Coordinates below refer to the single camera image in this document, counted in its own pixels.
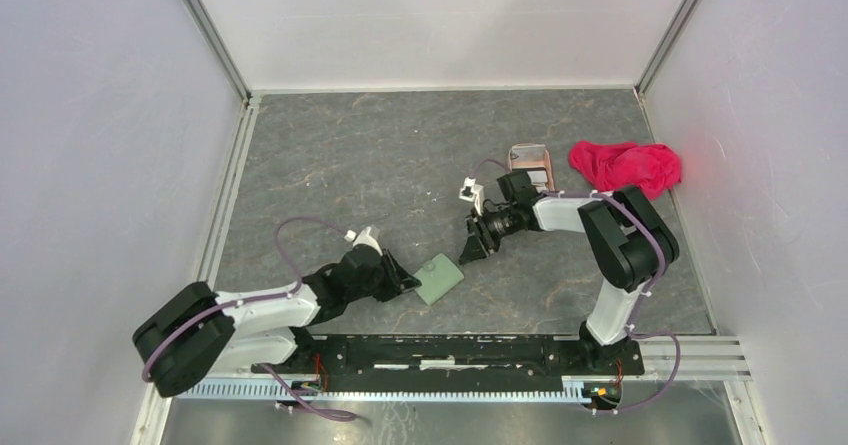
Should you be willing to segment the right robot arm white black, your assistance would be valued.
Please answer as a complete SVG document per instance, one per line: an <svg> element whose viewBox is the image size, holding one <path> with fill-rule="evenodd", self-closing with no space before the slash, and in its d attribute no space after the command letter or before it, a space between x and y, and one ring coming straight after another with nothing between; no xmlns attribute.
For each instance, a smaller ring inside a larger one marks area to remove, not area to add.
<svg viewBox="0 0 848 445"><path fill-rule="evenodd" d="M678 258L675 236L635 185L614 192L541 191L524 170L497 180L502 201L491 203L468 177L461 200L471 203L461 265L497 252L504 238L522 231L585 235L603 277L595 306L579 330L577 357L591 373L602 373L631 340L634 312Z"/></svg>

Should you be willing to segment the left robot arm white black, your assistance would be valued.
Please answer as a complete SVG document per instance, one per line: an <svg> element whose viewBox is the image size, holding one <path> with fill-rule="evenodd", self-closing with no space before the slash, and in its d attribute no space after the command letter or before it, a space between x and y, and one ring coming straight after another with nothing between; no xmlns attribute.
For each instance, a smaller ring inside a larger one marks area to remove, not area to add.
<svg viewBox="0 0 848 445"><path fill-rule="evenodd" d="M313 344L297 330L330 321L363 298L387 302L421 285L389 250L356 245L283 287L233 293L193 282L143 322L132 342L143 381L164 398L217 370L269 363L297 373L314 359Z"/></svg>

